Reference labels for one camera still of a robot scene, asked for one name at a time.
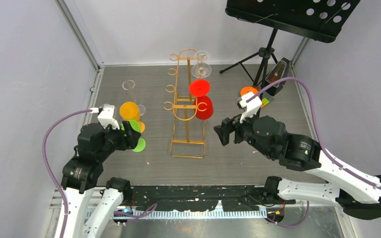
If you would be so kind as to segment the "clear wine glass front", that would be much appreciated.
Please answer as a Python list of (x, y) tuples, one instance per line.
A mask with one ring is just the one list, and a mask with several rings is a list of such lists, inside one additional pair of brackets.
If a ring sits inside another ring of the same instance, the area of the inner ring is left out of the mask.
[(137, 85), (133, 80), (126, 80), (122, 83), (122, 88), (127, 92), (128, 98), (137, 104), (140, 115), (144, 115), (146, 112), (145, 106), (138, 98)]

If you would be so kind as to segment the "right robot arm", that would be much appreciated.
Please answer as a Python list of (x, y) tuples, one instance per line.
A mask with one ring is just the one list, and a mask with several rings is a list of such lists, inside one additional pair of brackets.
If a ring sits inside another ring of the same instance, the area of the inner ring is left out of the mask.
[(317, 141), (289, 133), (284, 123), (269, 116), (254, 116), (243, 122), (234, 117), (222, 120), (214, 131), (222, 145), (229, 143), (233, 133), (234, 143), (246, 142), (286, 169), (324, 180), (324, 183), (307, 183), (269, 176), (261, 191), (266, 203), (306, 200), (341, 208), (345, 214), (361, 220), (381, 218), (381, 175), (360, 173), (354, 177), (348, 173), (346, 163), (330, 160)]

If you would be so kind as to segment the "gold wire glass rack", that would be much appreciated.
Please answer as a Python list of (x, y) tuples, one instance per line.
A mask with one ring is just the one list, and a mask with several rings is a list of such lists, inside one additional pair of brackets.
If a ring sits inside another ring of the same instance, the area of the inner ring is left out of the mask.
[[(171, 54), (170, 60), (177, 63), (176, 68), (170, 68), (168, 74), (175, 77), (175, 84), (169, 84), (166, 86), (166, 91), (174, 95), (172, 102), (166, 101), (164, 104), (170, 104), (170, 108), (163, 107), (167, 111), (172, 111), (174, 115), (173, 119), (173, 134), (170, 144), (170, 154), (172, 157), (176, 158), (192, 158), (192, 159), (203, 159), (206, 154), (206, 140), (205, 140), (205, 129), (206, 121), (203, 121), (202, 126), (202, 140), (191, 140), (190, 137), (190, 120), (196, 117), (196, 114), (201, 111), (199, 109), (200, 105), (207, 105), (205, 102), (198, 100), (197, 96), (194, 96), (192, 93), (188, 93), (187, 96), (182, 96), (178, 92), (179, 85), (179, 70), (181, 61), (184, 60), (187, 63), (187, 72), (188, 72), (188, 86), (192, 83), (192, 73), (191, 73), (191, 62), (196, 62), (196, 66), (203, 62), (200, 59), (200, 54), (195, 49), (184, 49), (178, 54)], [(185, 124), (186, 139), (177, 139), (176, 138), (176, 121), (182, 121)], [(202, 146), (202, 155), (178, 155), (174, 154), (174, 145), (175, 144), (186, 144), (186, 145), (201, 145)]]

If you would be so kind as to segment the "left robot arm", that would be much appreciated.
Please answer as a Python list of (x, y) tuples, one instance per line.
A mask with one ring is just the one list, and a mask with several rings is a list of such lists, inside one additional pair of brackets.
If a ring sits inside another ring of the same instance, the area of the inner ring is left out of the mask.
[(66, 201), (62, 203), (57, 235), (63, 238), (99, 238), (115, 209), (131, 202), (129, 180), (113, 177), (106, 182), (97, 208), (86, 218), (104, 161), (116, 150), (135, 149), (140, 137), (140, 127), (134, 120), (123, 121), (120, 129), (104, 128), (99, 123), (81, 128), (75, 154), (63, 167), (61, 193)]

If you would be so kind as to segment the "green wine glass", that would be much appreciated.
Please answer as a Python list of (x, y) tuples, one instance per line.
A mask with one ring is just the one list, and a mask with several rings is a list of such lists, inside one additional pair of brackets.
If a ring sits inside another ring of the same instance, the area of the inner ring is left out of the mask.
[[(137, 131), (137, 132), (141, 132), (140, 130), (140, 126), (139, 126), (139, 123), (135, 120), (128, 120), (132, 129)], [(132, 149), (133, 152), (141, 152), (145, 149), (145, 146), (146, 146), (146, 141), (143, 139), (143, 138), (139, 138), (138, 140), (138, 143), (137, 143), (137, 146), (135, 148)]]

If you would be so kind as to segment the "red wine glass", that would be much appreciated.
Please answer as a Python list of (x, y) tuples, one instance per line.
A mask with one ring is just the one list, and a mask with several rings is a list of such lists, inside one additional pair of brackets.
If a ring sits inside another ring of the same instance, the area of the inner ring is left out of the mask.
[(207, 120), (214, 113), (213, 102), (208, 97), (210, 91), (210, 83), (204, 79), (197, 79), (189, 86), (189, 92), (195, 97), (193, 104), (196, 106), (194, 110), (196, 117), (200, 120)]

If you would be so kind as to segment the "yellow wine glass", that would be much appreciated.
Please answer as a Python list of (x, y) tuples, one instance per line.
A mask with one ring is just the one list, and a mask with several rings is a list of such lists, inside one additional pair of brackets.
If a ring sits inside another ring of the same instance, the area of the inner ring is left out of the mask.
[(140, 110), (135, 102), (125, 102), (120, 106), (119, 113), (124, 120), (134, 120), (138, 123), (140, 131), (145, 131), (145, 124), (140, 119)]

